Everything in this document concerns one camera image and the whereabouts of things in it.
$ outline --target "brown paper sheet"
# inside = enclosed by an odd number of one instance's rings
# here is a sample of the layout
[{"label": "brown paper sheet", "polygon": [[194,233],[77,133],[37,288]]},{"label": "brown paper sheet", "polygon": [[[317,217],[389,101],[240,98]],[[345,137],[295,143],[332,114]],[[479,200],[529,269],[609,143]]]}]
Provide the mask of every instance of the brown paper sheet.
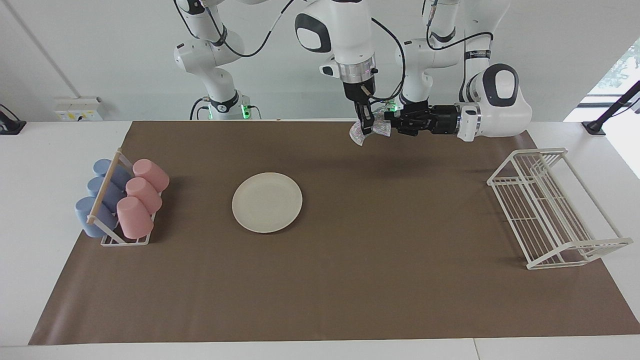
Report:
[{"label": "brown paper sheet", "polygon": [[[527,134],[463,143],[346,123],[136,122],[131,160],[172,177],[151,243],[81,234],[30,344],[638,334],[601,261],[526,270],[486,180]],[[304,196],[260,235],[231,212],[261,172]]]}]

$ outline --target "tree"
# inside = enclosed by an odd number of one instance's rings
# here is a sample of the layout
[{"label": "tree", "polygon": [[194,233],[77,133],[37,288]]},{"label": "tree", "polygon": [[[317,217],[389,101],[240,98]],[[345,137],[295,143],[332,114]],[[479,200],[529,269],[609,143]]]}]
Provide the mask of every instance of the tree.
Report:
[{"label": "tree", "polygon": [[598,88],[618,88],[622,85],[623,81],[629,78],[628,74],[624,71],[627,69],[629,59],[635,59],[636,69],[640,68],[640,38],[634,42],[629,50],[616,62],[615,65],[607,72],[607,74],[600,80]]}]

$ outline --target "cup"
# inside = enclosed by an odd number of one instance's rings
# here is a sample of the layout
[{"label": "cup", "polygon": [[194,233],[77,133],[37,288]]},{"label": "cup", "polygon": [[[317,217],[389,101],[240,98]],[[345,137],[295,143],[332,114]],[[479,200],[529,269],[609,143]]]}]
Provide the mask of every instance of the cup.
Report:
[{"label": "cup", "polygon": [[162,206],[162,198],[156,189],[142,177],[134,177],[127,183],[127,195],[137,197],[147,208],[149,214],[154,214]]},{"label": "cup", "polygon": [[[100,159],[93,164],[93,172],[96,176],[105,176],[107,174],[107,170],[111,166],[111,160],[109,159]],[[116,169],[113,171],[113,176],[111,176],[111,182],[114,183],[120,190],[124,190],[127,186],[127,181],[131,180],[133,176],[124,169],[124,167],[120,166],[120,164],[116,165]]]},{"label": "cup", "polygon": [[163,192],[169,186],[169,175],[149,159],[140,159],[133,164],[133,174],[147,180],[156,192]]},{"label": "cup", "polygon": [[140,239],[151,233],[154,222],[142,201],[137,197],[127,196],[118,201],[118,219],[122,233],[129,239]]},{"label": "cup", "polygon": [[[94,202],[95,202],[95,197],[89,196],[89,197],[84,197],[80,199],[76,203],[76,216],[78,217],[78,220],[80,220],[80,223],[82,224],[84,232],[89,237],[101,238],[105,236],[106,233],[102,231],[102,229],[99,228],[97,225],[95,224],[89,225],[86,223],[86,219],[91,213],[91,208],[93,207]],[[115,229],[116,225],[118,224],[118,220],[111,214],[109,209],[104,204],[100,204],[97,218],[101,222],[103,222],[104,225],[107,225],[107,227],[109,227],[111,230]]]},{"label": "cup", "polygon": [[[94,177],[89,180],[89,183],[86,185],[87,191],[89,191],[89,195],[92,197],[98,197],[98,192],[100,191],[100,187],[104,182],[104,176]],[[107,190],[104,193],[104,197],[102,198],[102,203],[107,206],[110,212],[116,212],[116,206],[118,205],[118,201],[124,199],[125,195],[122,191],[115,186],[111,181],[107,185]]]}]

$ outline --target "white cup rack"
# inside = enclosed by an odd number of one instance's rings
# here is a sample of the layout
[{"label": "white cup rack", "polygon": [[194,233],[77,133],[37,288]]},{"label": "white cup rack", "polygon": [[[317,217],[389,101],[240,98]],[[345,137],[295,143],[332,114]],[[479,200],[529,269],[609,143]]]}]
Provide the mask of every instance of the white cup rack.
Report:
[{"label": "white cup rack", "polygon": [[[487,180],[507,216],[529,270],[581,266],[633,243],[623,237],[582,182],[566,149],[517,150]],[[597,240],[551,168],[564,162],[618,238]]]},{"label": "white cup rack", "polygon": [[[100,241],[100,244],[102,246],[121,247],[121,246],[146,245],[149,243],[149,238],[151,237],[151,233],[149,233],[149,235],[145,236],[144,238],[139,238],[139,239],[124,238],[116,234],[116,232],[111,230],[107,225],[104,224],[104,222],[100,221],[100,219],[97,217],[100,204],[102,203],[104,194],[107,192],[107,186],[111,181],[111,177],[113,177],[113,172],[115,171],[116,166],[118,166],[118,164],[122,164],[122,166],[130,174],[133,175],[133,164],[131,163],[131,161],[129,161],[129,159],[127,159],[122,154],[122,148],[118,148],[118,150],[116,151],[116,154],[113,156],[113,160],[111,160],[111,165],[109,166],[109,169],[107,170],[107,173],[104,176],[104,182],[102,183],[102,186],[98,191],[98,196],[95,197],[95,202],[93,203],[93,207],[91,208],[91,213],[89,214],[89,216],[87,216],[86,223],[89,225],[95,224],[97,227],[99,227],[100,229],[102,229],[102,231],[106,233],[106,235],[103,236]],[[156,220],[156,214],[154,213],[151,215],[151,221],[155,222],[155,220]]]}]

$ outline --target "black stand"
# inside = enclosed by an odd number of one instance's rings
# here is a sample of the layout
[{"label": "black stand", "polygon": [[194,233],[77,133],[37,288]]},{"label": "black stand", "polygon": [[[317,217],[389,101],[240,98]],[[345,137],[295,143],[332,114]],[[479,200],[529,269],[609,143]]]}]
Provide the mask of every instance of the black stand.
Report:
[{"label": "black stand", "polygon": [[622,95],[618,101],[616,101],[611,107],[602,114],[596,121],[585,121],[582,123],[584,129],[591,135],[606,135],[602,131],[602,125],[609,120],[615,113],[618,112],[624,105],[626,105],[633,96],[640,92],[640,81],[636,81],[634,86],[631,86],[625,95]]},{"label": "black stand", "polygon": [[0,111],[0,135],[18,135],[27,124],[26,121],[13,121]]}]

